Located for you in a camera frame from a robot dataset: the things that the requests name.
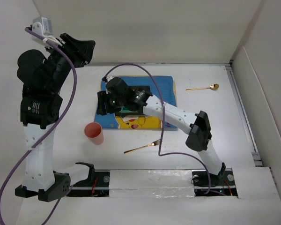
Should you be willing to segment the green square plate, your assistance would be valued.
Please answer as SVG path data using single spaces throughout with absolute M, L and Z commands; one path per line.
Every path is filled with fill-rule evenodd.
M 126 102 L 122 105 L 118 112 L 115 112 L 116 116 L 137 116 L 144 115 L 143 107 L 146 106 L 147 99 L 152 96 L 151 89 L 149 86 L 129 86 L 132 90 L 130 96 L 130 102 Z

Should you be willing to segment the pink plastic cup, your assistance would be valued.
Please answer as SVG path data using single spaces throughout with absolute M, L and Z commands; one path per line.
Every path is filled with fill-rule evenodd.
M 84 134 L 95 145 L 100 145 L 104 142 L 102 126 L 97 122 L 91 122 L 84 128 Z

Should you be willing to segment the gold fork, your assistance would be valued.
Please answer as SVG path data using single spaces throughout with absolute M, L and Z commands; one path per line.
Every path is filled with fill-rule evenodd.
M 147 145 L 144 145 L 144 146 L 141 146 L 141 147 L 138 147 L 138 148 L 135 148 L 135 149 L 131 149 L 131 150 L 127 150 L 127 151 L 124 151 L 124 154 L 128 154 L 128 153 L 131 153 L 133 151 L 136 151 L 136 150 L 140 150 L 140 149 L 143 149 L 143 148 L 147 148 L 147 147 L 154 147 L 154 146 L 158 146 L 160 145 L 160 142 L 161 140 L 156 140 L 150 144 L 147 144 Z

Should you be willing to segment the blue cartoon placemat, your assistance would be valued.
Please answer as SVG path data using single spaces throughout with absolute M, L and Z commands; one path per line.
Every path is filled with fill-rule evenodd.
M 160 97 L 159 92 L 149 76 L 121 76 L 129 86 L 148 86 L 152 94 Z M 171 76 L 155 76 L 165 102 L 176 106 L 174 80 Z M 104 129 L 161 129 L 161 119 L 147 115 L 107 114 L 95 115 L 95 122 Z

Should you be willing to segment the gold spoon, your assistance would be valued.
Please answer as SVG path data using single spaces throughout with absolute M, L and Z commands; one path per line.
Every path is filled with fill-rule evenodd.
M 209 87 L 204 87 L 204 88 L 191 88 L 191 89 L 186 89 L 186 91 L 194 91 L 194 90 L 218 90 L 220 87 L 219 84 L 215 83 L 210 85 Z

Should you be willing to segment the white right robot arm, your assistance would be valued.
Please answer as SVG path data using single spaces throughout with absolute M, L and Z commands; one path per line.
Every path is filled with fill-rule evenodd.
M 97 114 L 129 111 L 154 116 L 182 130 L 188 135 L 186 146 L 196 151 L 208 169 L 207 179 L 217 185 L 224 179 L 225 164 L 218 157 L 212 143 L 209 118 L 206 112 L 190 113 L 162 101 L 143 87 L 129 86 L 120 77 L 107 81 L 106 89 L 98 92 Z

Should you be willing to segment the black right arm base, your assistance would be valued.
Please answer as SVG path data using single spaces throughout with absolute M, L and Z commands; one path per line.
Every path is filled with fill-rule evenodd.
M 228 169 L 224 172 L 222 178 L 210 175 L 211 183 L 208 190 L 209 181 L 207 173 L 204 170 L 195 170 L 192 172 L 191 183 L 194 185 L 195 197 L 199 196 L 238 196 L 233 171 Z

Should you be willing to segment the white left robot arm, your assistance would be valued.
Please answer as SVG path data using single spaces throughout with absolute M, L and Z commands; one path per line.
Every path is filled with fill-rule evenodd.
M 62 44 L 49 48 L 49 57 L 39 50 L 25 51 L 18 58 L 17 77 L 23 82 L 20 121 L 24 126 L 26 159 L 24 182 L 15 189 L 23 198 L 37 196 L 51 202 L 67 195 L 78 182 L 90 186 L 95 181 L 93 164 L 77 162 L 62 172 L 52 168 L 53 139 L 56 125 L 65 116 L 60 107 L 60 89 L 72 68 L 90 63 L 95 41 L 79 41 L 70 35 L 60 35 Z

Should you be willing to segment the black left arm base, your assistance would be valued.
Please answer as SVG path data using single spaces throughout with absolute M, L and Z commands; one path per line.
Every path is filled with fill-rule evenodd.
M 95 170 L 91 178 L 74 184 L 67 197 L 109 197 L 110 171 Z

